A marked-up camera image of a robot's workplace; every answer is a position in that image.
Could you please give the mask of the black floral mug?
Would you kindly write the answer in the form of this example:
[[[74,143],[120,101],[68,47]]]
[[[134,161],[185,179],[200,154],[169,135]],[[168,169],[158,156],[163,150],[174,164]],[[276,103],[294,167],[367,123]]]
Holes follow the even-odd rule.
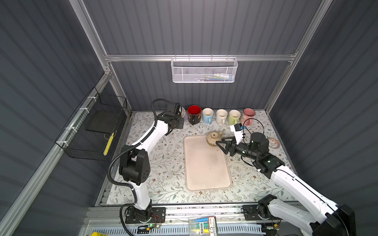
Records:
[[[188,109],[188,121],[191,125],[198,124],[201,120],[202,109],[197,105],[192,105]]]

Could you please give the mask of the light green mug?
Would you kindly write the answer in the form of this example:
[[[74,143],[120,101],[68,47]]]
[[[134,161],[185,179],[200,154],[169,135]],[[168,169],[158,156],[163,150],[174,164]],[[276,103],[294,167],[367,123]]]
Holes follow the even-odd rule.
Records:
[[[241,113],[238,110],[231,110],[228,114],[229,125],[235,125],[240,122]]]

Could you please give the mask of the pink ceramic mug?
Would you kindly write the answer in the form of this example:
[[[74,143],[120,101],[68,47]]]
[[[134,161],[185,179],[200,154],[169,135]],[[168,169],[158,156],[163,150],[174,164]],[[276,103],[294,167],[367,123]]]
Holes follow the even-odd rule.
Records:
[[[250,126],[253,124],[256,112],[252,108],[245,108],[243,110],[243,114],[241,116],[241,124],[243,126]]]

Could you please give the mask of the white ceramic mug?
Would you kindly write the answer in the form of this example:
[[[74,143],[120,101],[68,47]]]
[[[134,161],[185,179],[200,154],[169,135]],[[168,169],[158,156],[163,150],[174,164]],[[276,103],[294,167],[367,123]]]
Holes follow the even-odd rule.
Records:
[[[216,112],[217,124],[225,124],[228,116],[228,112],[225,109],[218,109]]]

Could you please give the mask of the light blue mug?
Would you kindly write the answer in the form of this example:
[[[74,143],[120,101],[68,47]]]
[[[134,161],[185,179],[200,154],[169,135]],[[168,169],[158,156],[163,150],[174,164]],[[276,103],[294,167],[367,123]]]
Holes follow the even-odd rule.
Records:
[[[210,124],[213,120],[214,111],[211,108],[204,108],[202,110],[202,120],[206,124]]]

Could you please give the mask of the purple ceramic mug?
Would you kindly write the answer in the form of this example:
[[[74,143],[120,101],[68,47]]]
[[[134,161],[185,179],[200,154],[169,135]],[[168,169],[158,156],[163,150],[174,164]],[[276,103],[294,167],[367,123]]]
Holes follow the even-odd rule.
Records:
[[[185,120],[187,118],[186,110],[184,107],[181,107],[181,117]]]

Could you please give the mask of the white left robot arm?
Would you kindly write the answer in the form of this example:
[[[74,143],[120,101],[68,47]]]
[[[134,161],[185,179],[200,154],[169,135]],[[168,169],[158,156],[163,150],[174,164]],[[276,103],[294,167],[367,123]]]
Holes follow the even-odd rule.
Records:
[[[107,178],[112,184],[130,188],[134,198],[131,204],[133,215],[141,222],[150,220],[153,209],[145,183],[151,171],[148,154],[163,136],[184,126],[179,103],[158,98],[152,101],[151,108],[154,123],[136,142],[122,147],[107,171]]]

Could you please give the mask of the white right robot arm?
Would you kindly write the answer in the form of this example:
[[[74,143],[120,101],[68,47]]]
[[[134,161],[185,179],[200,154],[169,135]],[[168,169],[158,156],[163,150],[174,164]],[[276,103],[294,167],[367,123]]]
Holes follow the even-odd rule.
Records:
[[[338,205],[323,196],[269,152],[269,141],[262,133],[253,133],[244,144],[234,137],[224,137],[216,145],[230,156],[239,154],[252,161],[268,179],[288,191],[305,210],[287,204],[272,194],[260,199],[255,212],[259,218],[280,218],[312,236],[355,236],[355,213],[347,205]]]

